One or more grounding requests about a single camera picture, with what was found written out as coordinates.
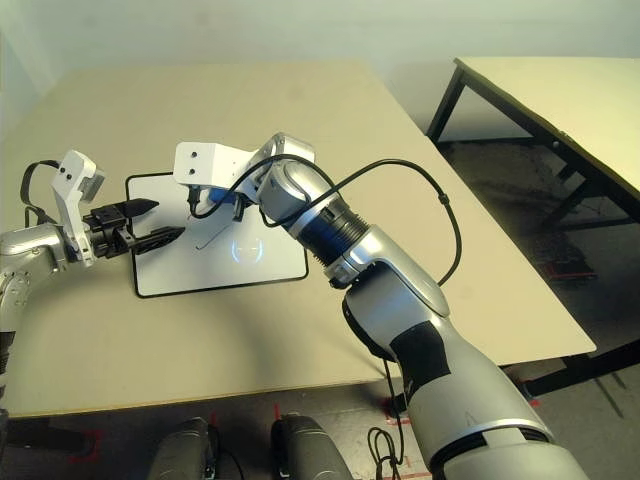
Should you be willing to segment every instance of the table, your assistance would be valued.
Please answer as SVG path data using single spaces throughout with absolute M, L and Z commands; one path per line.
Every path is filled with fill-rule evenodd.
M 110 68 L 64 78 L 2 145 L 3 228 L 21 227 L 25 166 L 75 148 L 107 172 L 93 206 L 121 201 L 132 174 L 170 171 L 183 140 L 252 149 L 284 131 L 340 179 L 395 156 L 421 164 L 462 229 L 444 287 L 452 321 L 495 362 L 590 351 L 575 323 L 383 84 L 354 62 Z M 389 167 L 344 196 L 435 277 L 453 258 L 449 221 L 417 175 Z M 32 199 L 55 212 L 49 173 Z M 406 211 L 407 205 L 413 205 Z M 127 256 L 72 268 L 32 295 L 16 335 L 6 406 L 15 417 L 117 409 L 368 382 L 383 376 L 349 330 L 343 292 L 310 258 L 303 281 L 139 299 Z
M 464 57 L 426 132 L 437 142 L 469 87 L 554 151 L 585 181 L 542 223 L 577 230 L 640 221 L 640 59 Z M 584 198 L 606 195 L 630 218 L 555 225 Z

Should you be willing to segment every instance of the white tablet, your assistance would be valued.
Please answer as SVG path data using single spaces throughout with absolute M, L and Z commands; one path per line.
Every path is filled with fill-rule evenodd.
M 189 214 L 187 188 L 176 183 L 171 173 L 134 175 L 125 186 L 127 199 L 148 198 L 160 203 L 132 220 L 135 236 L 166 226 L 185 227 L 184 233 L 169 245 L 133 255 L 135 288 L 140 297 L 307 276 L 304 248 L 283 228 L 267 228 L 255 205 L 245 209 L 242 222 L 232 220 L 233 206 L 227 204 L 199 220 Z M 207 208 L 202 201 L 198 211 Z

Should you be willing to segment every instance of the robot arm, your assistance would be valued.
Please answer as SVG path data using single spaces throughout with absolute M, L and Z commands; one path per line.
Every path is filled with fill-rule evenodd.
M 31 175 L 34 167 L 27 171 Z M 164 227 L 145 237 L 135 238 L 128 230 L 129 218 L 158 205 L 146 199 L 105 205 L 81 216 L 80 202 L 93 199 L 104 174 L 89 158 L 69 151 L 56 167 L 51 185 L 61 223 L 51 223 L 44 210 L 30 204 L 44 222 L 37 226 L 0 235 L 0 457 L 8 418 L 2 408 L 6 368 L 16 331 L 29 294 L 49 277 L 64 272 L 71 263 L 90 267 L 99 257 L 114 257 L 132 250 L 144 253 L 176 239 L 184 228 Z M 23 185 L 28 201 L 28 183 Z
M 245 158 L 255 164 L 275 153 L 273 145 L 286 153 L 289 144 L 302 142 L 278 134 Z M 316 171 L 282 159 L 244 187 L 271 219 L 294 215 L 283 227 L 325 266 L 332 286 L 349 288 L 347 322 L 374 355 L 400 366 L 411 424 L 435 478 L 586 478 L 511 381 L 458 334 L 437 283 L 389 236 L 338 193 L 295 216 L 330 189 Z

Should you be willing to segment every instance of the table leg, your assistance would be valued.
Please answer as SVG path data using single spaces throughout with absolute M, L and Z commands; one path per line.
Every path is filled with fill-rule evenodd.
M 442 135 L 442 131 L 444 130 L 444 127 L 451 116 L 451 112 L 453 112 L 453 107 L 456 106 L 463 89 L 464 83 L 462 83 L 462 69 L 460 67 L 456 67 L 456 71 L 453 72 L 453 76 L 449 81 L 449 86 L 444 92 L 440 105 L 438 105 L 438 110 L 436 110 L 436 114 L 434 115 L 433 120 L 431 120 L 431 124 L 425 133 L 433 143 L 437 143 L 440 135 Z
M 640 339 L 596 357 L 582 354 L 565 357 L 563 360 L 566 368 L 522 382 L 520 386 L 524 392 L 537 397 L 636 365 L 640 363 Z
M 553 212 L 549 214 L 547 218 L 545 218 L 540 227 L 542 230 L 547 230 L 552 227 L 555 223 L 561 220 L 567 213 L 573 210 L 582 200 L 587 197 L 590 197 L 596 191 L 596 187 L 592 182 L 585 180 L 580 184 L 578 188 L 576 188 L 571 195 L 569 195 L 558 208 L 556 208 Z

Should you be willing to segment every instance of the concrete floor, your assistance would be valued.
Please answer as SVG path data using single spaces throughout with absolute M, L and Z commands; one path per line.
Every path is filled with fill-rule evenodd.
M 528 227 L 579 182 L 577 178 L 566 185 L 557 182 L 553 175 L 561 165 L 543 149 L 472 144 L 456 145 L 444 153 L 517 244 L 526 237 Z M 619 212 L 606 201 L 591 199 L 571 217 L 594 214 L 611 217 Z M 638 225 L 575 232 L 569 234 L 569 240 L 585 254 L 598 279 L 580 286 L 554 286 L 555 293 L 599 351 L 639 338 Z M 517 365 L 510 373 L 535 378 L 562 367 L 560 360 L 549 360 Z M 619 372 L 619 379 L 622 383 L 606 376 L 600 385 L 589 381 L 538 398 L 539 415 L 593 479 L 637 478 L 640 471 L 640 366 Z M 58 417 L 53 419 L 54 426 L 102 431 L 97 458 L 71 462 L 66 455 L 53 452 L 7 448 L 2 466 L 6 478 L 16 479 L 140 479 L 145 477 L 155 446 L 172 425 L 214 414 L 222 443 L 237 455 L 245 476 L 267 479 L 271 477 L 270 426 L 279 412 L 295 411 L 313 416 L 327 430 L 355 478 L 369 479 L 375 468 L 367 450 L 367 430 L 380 426 L 389 429 L 396 441 L 398 438 L 395 421 L 381 408 L 387 396 L 384 382 L 377 382 Z M 405 425 L 407 449 L 401 473 L 406 478 L 428 477 L 408 427 Z M 219 478 L 239 478 L 227 457 L 221 460 Z

